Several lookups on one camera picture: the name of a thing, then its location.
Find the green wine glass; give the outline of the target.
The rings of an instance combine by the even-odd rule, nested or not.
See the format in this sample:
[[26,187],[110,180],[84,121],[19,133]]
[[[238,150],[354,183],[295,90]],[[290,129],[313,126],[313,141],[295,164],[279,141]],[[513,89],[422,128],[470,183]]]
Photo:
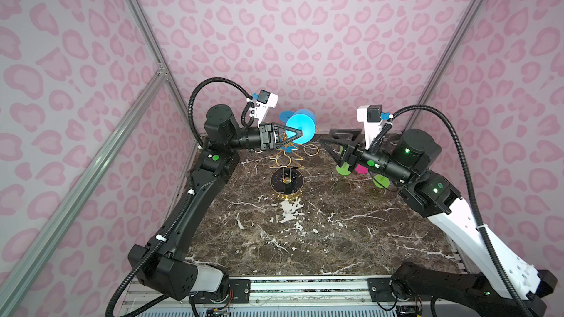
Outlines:
[[374,175],[372,177],[374,185],[380,189],[388,189],[390,187],[390,180],[382,175]]
[[350,166],[346,162],[342,166],[337,166],[336,171],[341,176],[349,176],[351,174]]

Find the magenta wine glass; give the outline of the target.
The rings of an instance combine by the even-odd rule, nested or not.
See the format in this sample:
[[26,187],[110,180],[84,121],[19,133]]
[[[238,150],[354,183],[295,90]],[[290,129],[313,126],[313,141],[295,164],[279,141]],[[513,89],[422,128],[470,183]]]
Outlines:
[[366,167],[360,164],[356,166],[355,171],[359,174],[367,174],[369,172],[369,170]]

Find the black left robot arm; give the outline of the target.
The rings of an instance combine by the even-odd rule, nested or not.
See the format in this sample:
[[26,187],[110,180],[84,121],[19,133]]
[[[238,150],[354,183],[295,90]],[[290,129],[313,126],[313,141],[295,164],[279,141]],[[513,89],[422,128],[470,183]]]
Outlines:
[[303,136],[301,126],[263,123],[243,128],[230,107],[220,104],[207,112],[207,140],[188,174],[188,191],[182,195],[164,225],[144,246],[135,245],[128,256],[129,273],[113,299],[137,279],[161,295],[158,302],[178,301],[195,294],[209,294],[215,301],[229,294],[229,273],[209,264],[189,264],[186,256],[192,238],[210,205],[239,164],[241,150],[276,150]]

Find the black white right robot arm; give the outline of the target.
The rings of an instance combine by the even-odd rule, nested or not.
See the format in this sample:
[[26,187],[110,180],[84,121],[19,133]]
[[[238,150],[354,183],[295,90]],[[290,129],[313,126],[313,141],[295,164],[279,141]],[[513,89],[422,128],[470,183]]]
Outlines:
[[396,299],[417,295],[466,306],[480,316],[543,316],[545,296],[558,283],[548,270],[538,270],[487,230],[486,244],[471,205],[447,178],[430,165],[442,151],[428,133],[410,129],[391,153],[371,154],[358,129],[333,130],[321,145],[340,167],[361,165],[382,175],[399,189],[399,196],[421,217],[441,229],[480,270],[477,274],[438,272],[405,262],[392,275],[389,290]]

